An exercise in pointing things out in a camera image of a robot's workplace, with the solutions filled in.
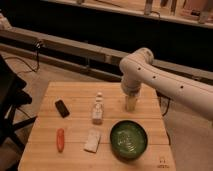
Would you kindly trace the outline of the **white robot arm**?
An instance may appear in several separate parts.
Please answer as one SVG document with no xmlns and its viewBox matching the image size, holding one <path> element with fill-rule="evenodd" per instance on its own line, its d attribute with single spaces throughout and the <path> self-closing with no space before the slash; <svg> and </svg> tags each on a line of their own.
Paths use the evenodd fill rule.
<svg viewBox="0 0 213 171">
<path fill-rule="evenodd" d="M 213 86 L 158 69 L 152 65 L 153 59 L 150 49 L 140 48 L 120 61 L 123 92 L 137 96 L 145 83 L 213 121 Z"/>
</svg>

